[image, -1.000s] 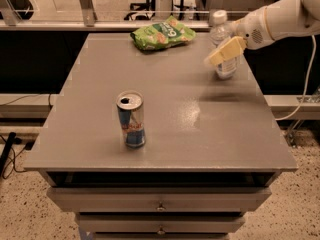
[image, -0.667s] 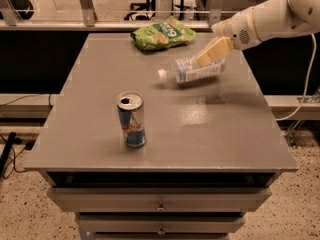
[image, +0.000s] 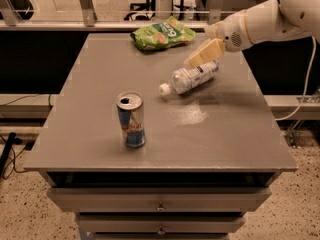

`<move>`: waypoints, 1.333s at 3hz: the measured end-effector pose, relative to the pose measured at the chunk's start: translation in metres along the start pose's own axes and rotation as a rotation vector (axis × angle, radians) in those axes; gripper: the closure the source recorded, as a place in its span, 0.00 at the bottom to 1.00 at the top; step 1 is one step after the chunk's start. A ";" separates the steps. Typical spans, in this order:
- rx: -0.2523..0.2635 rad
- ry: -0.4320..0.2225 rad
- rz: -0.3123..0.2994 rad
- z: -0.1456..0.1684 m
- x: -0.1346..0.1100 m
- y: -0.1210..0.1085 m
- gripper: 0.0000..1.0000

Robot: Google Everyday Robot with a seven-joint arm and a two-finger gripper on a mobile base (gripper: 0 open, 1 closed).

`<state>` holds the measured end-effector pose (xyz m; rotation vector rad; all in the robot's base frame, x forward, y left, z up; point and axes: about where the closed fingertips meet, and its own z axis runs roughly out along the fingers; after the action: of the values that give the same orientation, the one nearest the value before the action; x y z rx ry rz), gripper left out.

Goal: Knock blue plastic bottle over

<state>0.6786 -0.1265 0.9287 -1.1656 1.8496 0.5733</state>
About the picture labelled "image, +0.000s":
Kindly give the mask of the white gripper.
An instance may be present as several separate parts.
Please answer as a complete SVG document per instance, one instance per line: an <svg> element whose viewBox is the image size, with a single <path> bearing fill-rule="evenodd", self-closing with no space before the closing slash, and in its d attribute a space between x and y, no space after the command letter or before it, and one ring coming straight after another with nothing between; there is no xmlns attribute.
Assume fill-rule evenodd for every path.
<svg viewBox="0 0 320 240"><path fill-rule="evenodd" d="M184 66L196 68L219 59L226 49L229 52L238 52L251 48L253 43L248 35L246 20L247 11L242 10L229 15L223 21L205 26L204 32L210 40L206 40L192 52L184 61Z"/></svg>

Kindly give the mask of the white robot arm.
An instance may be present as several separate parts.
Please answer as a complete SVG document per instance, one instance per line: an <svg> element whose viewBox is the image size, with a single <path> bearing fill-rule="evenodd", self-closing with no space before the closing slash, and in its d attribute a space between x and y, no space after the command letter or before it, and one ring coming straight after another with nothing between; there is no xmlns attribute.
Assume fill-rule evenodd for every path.
<svg viewBox="0 0 320 240"><path fill-rule="evenodd" d="M320 39L320 0L267 0L204 28L204 41L184 61L188 69L263 42Z"/></svg>

